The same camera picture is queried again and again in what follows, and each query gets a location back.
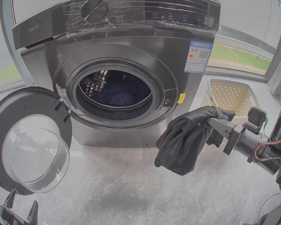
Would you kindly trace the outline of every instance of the qr code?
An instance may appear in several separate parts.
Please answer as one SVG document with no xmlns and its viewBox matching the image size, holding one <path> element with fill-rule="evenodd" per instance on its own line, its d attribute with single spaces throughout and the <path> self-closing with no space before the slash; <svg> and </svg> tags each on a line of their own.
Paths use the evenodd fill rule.
<svg viewBox="0 0 281 225">
<path fill-rule="evenodd" d="M 210 51 L 201 50 L 201 51 L 200 51 L 200 54 L 199 54 L 199 58 L 201 58 L 201 59 L 208 58 L 209 52 L 210 52 Z"/>
</svg>

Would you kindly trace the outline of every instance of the plastic wrap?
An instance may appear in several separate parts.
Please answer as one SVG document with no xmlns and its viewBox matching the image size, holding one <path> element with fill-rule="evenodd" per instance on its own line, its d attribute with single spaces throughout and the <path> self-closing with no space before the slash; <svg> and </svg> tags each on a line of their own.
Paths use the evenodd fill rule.
<svg viewBox="0 0 281 225">
<path fill-rule="evenodd" d="M 64 2 L 67 35 L 124 28 L 219 29 L 220 3 L 210 0 L 72 0 Z"/>
</svg>

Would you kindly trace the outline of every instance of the washing machine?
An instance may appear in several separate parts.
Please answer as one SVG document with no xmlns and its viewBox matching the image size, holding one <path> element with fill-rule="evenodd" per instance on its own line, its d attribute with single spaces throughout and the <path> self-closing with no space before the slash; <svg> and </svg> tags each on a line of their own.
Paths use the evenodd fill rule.
<svg viewBox="0 0 281 225">
<path fill-rule="evenodd" d="M 167 124 L 189 111 L 219 16 L 220 4 L 211 0 L 71 0 L 17 24 L 15 48 L 36 86 L 0 102 L 1 166 L 7 172 L 0 185 L 21 194 L 54 188 L 67 170 L 72 136 L 87 146 L 155 147 Z M 49 160 L 57 164 L 49 175 L 32 169 L 18 179 L 22 170 L 15 172 L 4 158 L 27 158 L 27 146 L 38 146 L 33 137 L 58 139 L 61 159 Z M 50 141 L 40 147 L 58 155 Z"/>
</svg>

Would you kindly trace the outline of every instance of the grass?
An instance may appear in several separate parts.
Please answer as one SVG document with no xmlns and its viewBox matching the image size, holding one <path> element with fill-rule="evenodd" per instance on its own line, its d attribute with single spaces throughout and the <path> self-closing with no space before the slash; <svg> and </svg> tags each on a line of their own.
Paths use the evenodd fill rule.
<svg viewBox="0 0 281 225">
<path fill-rule="evenodd" d="M 231 48 L 220 44 L 214 44 L 210 58 L 235 61 L 264 71 L 268 69 L 271 62 L 260 56 L 241 51 L 238 48 Z"/>
<path fill-rule="evenodd" d="M 19 72 L 16 69 L 15 65 L 8 65 L 0 69 L 0 82 L 4 80 L 9 80 L 11 78 L 19 76 Z"/>
</svg>

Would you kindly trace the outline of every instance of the aux logo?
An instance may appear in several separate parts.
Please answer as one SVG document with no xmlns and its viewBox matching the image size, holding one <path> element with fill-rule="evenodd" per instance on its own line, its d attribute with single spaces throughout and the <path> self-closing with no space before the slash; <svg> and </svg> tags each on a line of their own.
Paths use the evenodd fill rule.
<svg viewBox="0 0 281 225">
<path fill-rule="evenodd" d="M 33 31 L 33 30 L 36 30 L 37 28 L 39 28 L 39 24 L 37 26 L 34 26 L 32 28 L 29 29 L 29 32 Z"/>
</svg>

